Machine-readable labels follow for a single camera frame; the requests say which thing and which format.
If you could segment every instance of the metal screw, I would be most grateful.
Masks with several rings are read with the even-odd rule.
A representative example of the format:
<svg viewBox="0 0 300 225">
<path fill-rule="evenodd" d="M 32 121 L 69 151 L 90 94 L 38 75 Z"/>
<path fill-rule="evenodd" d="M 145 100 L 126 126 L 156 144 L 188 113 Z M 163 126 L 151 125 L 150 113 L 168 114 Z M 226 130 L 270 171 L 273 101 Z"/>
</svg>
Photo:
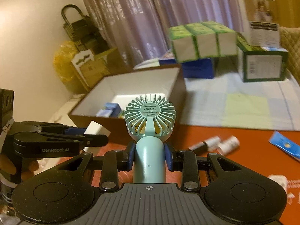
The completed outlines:
<svg viewBox="0 0 300 225">
<path fill-rule="evenodd" d="M 190 182 L 185 182 L 183 186 L 186 187 L 187 189 L 195 189 L 198 187 L 198 184 L 196 182 L 190 181 Z"/>
<path fill-rule="evenodd" d="M 117 185 L 112 182 L 112 181 L 107 181 L 107 182 L 104 182 L 101 184 L 101 186 L 104 188 L 104 189 L 113 189 L 114 187 L 116 187 Z"/>
</svg>

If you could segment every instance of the product box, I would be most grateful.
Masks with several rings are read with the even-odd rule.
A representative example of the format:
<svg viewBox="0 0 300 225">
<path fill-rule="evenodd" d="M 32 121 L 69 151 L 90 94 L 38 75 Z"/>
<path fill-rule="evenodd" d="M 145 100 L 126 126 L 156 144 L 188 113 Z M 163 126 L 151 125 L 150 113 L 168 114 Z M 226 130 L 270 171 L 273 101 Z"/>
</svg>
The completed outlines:
<svg viewBox="0 0 300 225">
<path fill-rule="evenodd" d="M 203 58 L 181 64 L 183 77 L 190 79 L 213 79 L 217 58 Z M 167 52 L 159 59 L 160 65 L 176 64 L 172 52 Z"/>
<path fill-rule="evenodd" d="M 220 57 L 237 54 L 236 32 L 234 30 L 214 21 L 202 22 L 202 24 L 216 32 Z"/>
<path fill-rule="evenodd" d="M 280 48 L 276 0 L 238 0 L 243 35 L 251 46 Z"/>
<path fill-rule="evenodd" d="M 101 124 L 111 134 L 109 141 L 127 145 L 132 141 L 125 120 L 96 117 L 107 103 L 118 103 L 124 110 L 131 100 L 145 94 L 166 97 L 176 110 L 176 123 L 171 138 L 176 136 L 185 103 L 186 87 L 180 64 L 134 70 L 104 77 L 68 114 L 77 127 L 86 128 L 91 121 Z"/>
<path fill-rule="evenodd" d="M 104 76 L 129 72 L 117 48 L 93 55 L 91 50 L 81 51 L 72 60 L 79 80 L 90 91 Z"/>
<path fill-rule="evenodd" d="M 197 60 L 197 43 L 193 35 L 183 26 L 169 28 L 173 54 L 178 63 Z"/>
<path fill-rule="evenodd" d="M 185 28 L 193 34 L 197 42 L 200 58 L 218 57 L 218 44 L 216 32 L 201 23 L 185 25 Z"/>
<path fill-rule="evenodd" d="M 238 72 L 243 82 L 285 79 L 288 51 L 284 48 L 250 46 L 238 34 Z"/>
</svg>

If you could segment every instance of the fan grille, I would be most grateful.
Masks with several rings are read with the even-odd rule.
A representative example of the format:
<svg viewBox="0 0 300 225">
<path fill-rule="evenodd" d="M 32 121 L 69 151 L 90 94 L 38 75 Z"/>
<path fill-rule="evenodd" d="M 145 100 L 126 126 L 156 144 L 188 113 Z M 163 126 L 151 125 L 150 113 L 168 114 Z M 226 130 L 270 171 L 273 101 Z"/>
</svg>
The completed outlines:
<svg viewBox="0 0 300 225">
<path fill-rule="evenodd" d="M 166 136 L 173 130 L 176 111 L 165 98 L 151 95 L 132 100 L 125 110 L 128 131 L 135 136 Z"/>
</svg>

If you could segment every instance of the wall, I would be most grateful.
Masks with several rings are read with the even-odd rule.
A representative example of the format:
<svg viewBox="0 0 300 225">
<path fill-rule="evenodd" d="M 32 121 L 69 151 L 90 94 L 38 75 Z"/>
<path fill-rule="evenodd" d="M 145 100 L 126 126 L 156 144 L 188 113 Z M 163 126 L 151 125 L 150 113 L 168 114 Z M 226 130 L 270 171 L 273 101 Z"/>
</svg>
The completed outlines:
<svg viewBox="0 0 300 225">
<path fill-rule="evenodd" d="M 279 24 L 284 27 L 300 27 L 300 0 L 277 0 Z"/>
<path fill-rule="evenodd" d="M 0 0 L 0 88 L 15 91 L 15 121 L 46 122 L 70 99 L 52 66 L 68 40 L 60 11 L 70 3 L 87 14 L 83 0 Z"/>
</svg>

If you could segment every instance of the bag handle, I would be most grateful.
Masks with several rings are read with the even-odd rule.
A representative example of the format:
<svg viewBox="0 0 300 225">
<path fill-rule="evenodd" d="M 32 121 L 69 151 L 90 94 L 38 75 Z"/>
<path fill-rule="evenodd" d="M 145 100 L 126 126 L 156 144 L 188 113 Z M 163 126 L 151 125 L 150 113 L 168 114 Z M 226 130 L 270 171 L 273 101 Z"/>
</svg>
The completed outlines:
<svg viewBox="0 0 300 225">
<path fill-rule="evenodd" d="M 79 7 L 77 7 L 76 5 L 73 5 L 73 4 L 68 4 L 66 6 L 63 7 L 63 9 L 61 10 L 61 16 L 62 18 L 64 19 L 64 21 L 71 27 L 73 28 L 73 26 L 71 25 L 71 23 L 68 21 L 66 15 L 65 15 L 65 12 L 68 8 L 74 8 L 77 10 L 77 12 L 81 15 L 81 17 L 85 20 L 85 17 L 84 17 L 84 14 L 82 13 L 82 11 L 80 10 Z"/>
</svg>

